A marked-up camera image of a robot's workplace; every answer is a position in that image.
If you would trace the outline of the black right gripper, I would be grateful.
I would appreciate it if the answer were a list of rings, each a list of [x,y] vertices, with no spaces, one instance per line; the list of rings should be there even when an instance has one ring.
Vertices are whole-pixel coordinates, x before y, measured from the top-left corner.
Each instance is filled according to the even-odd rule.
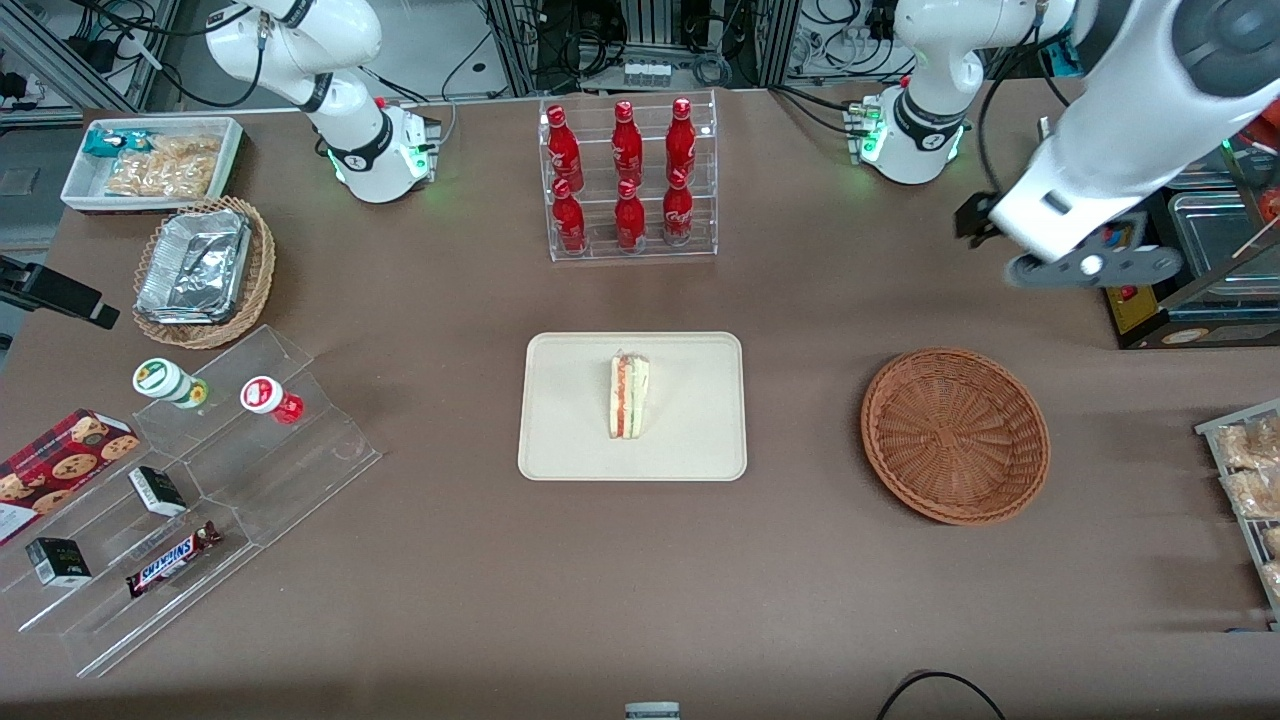
[[[38,263],[19,263],[1,255],[1,300],[32,313],[47,309],[76,319],[88,319],[110,331],[120,313],[102,302],[102,295]]]

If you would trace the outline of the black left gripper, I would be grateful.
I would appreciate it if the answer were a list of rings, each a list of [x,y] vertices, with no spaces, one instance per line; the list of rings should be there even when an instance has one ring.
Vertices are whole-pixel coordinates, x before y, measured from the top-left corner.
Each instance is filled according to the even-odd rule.
[[[1000,196],[991,192],[978,192],[970,196],[954,213],[955,237],[966,238],[968,243],[972,242],[972,249],[978,249],[987,240],[1001,236],[1004,232],[991,217],[998,200]]]

